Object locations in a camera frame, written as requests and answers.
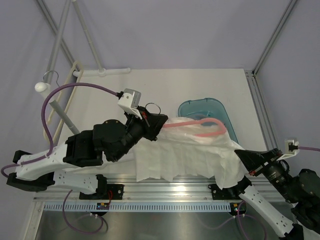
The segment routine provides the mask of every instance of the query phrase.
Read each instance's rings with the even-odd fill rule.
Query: teal plastic bin
[[[234,128],[230,122],[224,105],[214,98],[204,98],[198,100],[189,100],[182,103],[178,109],[179,117],[200,120],[204,118],[215,118],[223,122],[228,130],[231,140],[238,143]],[[203,123],[204,126],[215,124],[213,122]]]

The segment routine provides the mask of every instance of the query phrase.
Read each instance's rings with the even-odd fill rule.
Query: white tissue paper
[[[170,118],[166,124],[192,121],[186,117]],[[230,188],[244,177],[241,160],[228,132],[218,136],[199,137],[200,133],[219,130],[217,125],[201,124],[162,128],[157,141],[142,138],[133,148],[136,181],[163,178],[169,182],[180,175],[215,177],[219,188]]]

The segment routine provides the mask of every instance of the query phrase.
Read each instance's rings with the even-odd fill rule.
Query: white wall
[[[54,37],[35,3],[25,0],[1,1],[0,31],[2,167],[12,163],[16,150],[36,153],[48,148],[41,127],[43,98],[35,92],[34,86],[46,71]],[[62,53],[58,56],[56,70],[63,83],[69,64]],[[0,187],[0,239],[17,240],[33,193],[7,186],[3,176],[0,176]]]
[[[297,137],[301,146],[320,148],[320,1],[299,1],[266,63],[258,73],[283,146]],[[320,153],[300,151],[288,160],[320,175]]]

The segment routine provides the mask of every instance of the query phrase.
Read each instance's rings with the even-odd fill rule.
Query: purple cable
[[[85,218],[88,218],[88,217],[94,217],[94,215],[91,215],[91,214],[82,215],[82,216],[78,217],[77,219],[73,220],[73,221],[72,221],[72,224],[77,223],[77,222],[80,221],[81,219],[85,219]],[[106,223],[106,231],[108,231],[108,224],[107,224],[106,220],[104,220],[104,221],[105,221],[105,223]],[[65,226],[64,228],[59,229],[59,230],[58,230],[58,229],[55,229],[55,227],[54,227],[53,224],[51,223],[50,218],[48,218],[48,226],[49,226],[50,230],[51,230],[52,232],[55,232],[55,233],[61,233],[61,232],[65,231],[66,229],[69,228],[69,226]]]
[[[238,206],[237,218],[238,218],[238,223],[240,225],[240,229],[241,229],[243,235],[245,236],[246,240],[250,240],[250,238],[248,237],[247,233],[245,232],[244,227],[242,226],[241,218],[240,218],[241,217],[241,215],[240,215],[240,207],[244,203],[245,203],[245,201],[242,201]],[[256,222],[258,222],[262,226],[263,231],[264,231],[264,240],[267,240],[268,239],[268,232],[267,232],[267,229],[266,229],[265,225],[261,221],[259,221],[257,218],[255,218],[254,216],[251,216],[251,215],[248,215],[248,214],[245,214],[244,216],[255,220]]]
[[[298,149],[301,149],[301,150],[311,150],[311,151],[320,152],[320,148],[317,148],[317,147],[298,146]]]
[[[84,86],[84,87],[90,87],[90,88],[95,88],[95,89],[100,89],[102,91],[105,91],[109,94],[112,94],[112,95],[115,95],[117,96],[117,93],[114,92],[114,91],[111,91],[110,89],[108,88],[105,88],[103,86],[99,86],[99,85],[96,85],[96,84],[92,84],[92,83],[85,83],[85,82],[74,82],[74,83],[69,83],[69,84],[66,84],[66,85],[63,85],[63,86],[60,86],[60,87],[57,87],[56,89],[54,89],[47,97],[46,99],[44,100],[43,104],[42,104],[42,108],[41,108],[41,121],[42,121],[42,125],[43,125],[43,128],[44,128],[44,131],[46,133],[46,135],[48,136],[48,139],[49,139],[49,144],[50,144],[50,147],[49,147],[49,151],[43,155],[43,156],[40,156],[40,157],[37,157],[36,159],[33,159],[33,160],[29,160],[29,161],[23,161],[21,162],[20,164],[21,165],[26,165],[26,164],[31,164],[31,163],[35,163],[35,162],[38,162],[42,159],[45,159],[46,157],[48,157],[53,149],[54,149],[54,141],[52,139],[52,136],[50,134],[50,131],[48,129],[48,126],[47,126],[47,123],[46,123],[46,107],[50,101],[50,99],[58,92],[60,92],[61,90],[63,89],[66,89],[66,88],[71,88],[71,87],[79,87],[79,86]],[[10,164],[10,165],[7,165],[7,166],[4,166],[3,168],[1,168],[1,174],[8,178],[8,175],[5,173],[5,170],[8,169],[8,168],[12,168],[12,167],[17,167],[19,166],[18,164]]]
[[[198,214],[195,214],[196,218],[198,219],[199,223],[205,227],[206,229],[209,229],[209,230],[218,230],[220,228],[222,228],[224,225],[226,225],[228,222],[230,222],[231,220],[235,219],[234,217],[231,217],[231,218],[228,218],[227,220],[225,220],[223,223],[221,223],[219,226],[216,226],[216,227],[210,227],[210,226],[207,226],[206,224],[204,224],[201,219],[199,218]]]
[[[80,230],[80,229],[72,226],[71,223],[68,222],[68,219],[67,219],[67,217],[66,217],[66,212],[65,212],[66,201],[67,201],[67,198],[69,197],[69,195],[71,194],[71,192],[72,192],[72,190],[70,190],[70,191],[68,192],[68,194],[65,196],[65,198],[64,198],[64,200],[63,200],[63,204],[62,204],[62,217],[63,217],[65,223],[67,224],[67,226],[68,226],[69,228],[71,228],[72,230],[74,230],[74,231],[76,231],[76,232],[78,232],[78,233],[81,233],[81,234],[91,235],[91,234],[96,234],[96,233],[98,233],[98,232],[102,229],[102,227],[104,226],[104,223],[105,223],[106,226],[108,227],[108,224],[107,224],[106,220],[105,220],[103,217],[98,216],[98,215],[97,215],[97,217],[101,220],[101,225],[97,228],[97,230],[94,230],[94,231],[82,231],[82,230]]]
[[[264,231],[264,240],[267,240],[267,239],[268,239],[267,229],[266,229],[266,227],[263,225],[263,223],[260,222],[258,219],[256,219],[254,216],[251,216],[251,215],[248,215],[248,214],[246,214],[246,215],[244,215],[244,216],[245,216],[245,217],[248,217],[248,218],[251,218],[251,219],[254,219],[255,221],[257,221],[257,222],[262,226],[263,231]],[[241,219],[242,216],[238,214],[238,215],[235,216],[235,217],[238,218],[238,221],[240,222],[240,219]],[[224,221],[223,223],[221,223],[219,226],[210,227],[210,226],[205,225],[205,224],[201,221],[201,219],[199,218],[199,216],[198,216],[197,214],[196,214],[196,218],[198,219],[199,223],[200,223],[203,227],[205,227],[206,229],[209,229],[209,230],[214,230],[214,231],[222,228],[222,227],[223,227],[224,225],[226,225],[228,222],[230,222],[231,220],[234,220],[234,219],[235,219],[234,217],[230,217],[229,219],[227,219],[226,221]],[[241,223],[240,223],[240,227],[241,227],[241,231],[243,232],[245,238],[246,238],[247,240],[250,240],[249,237],[247,236],[247,234],[245,233],[245,230],[243,229]]]

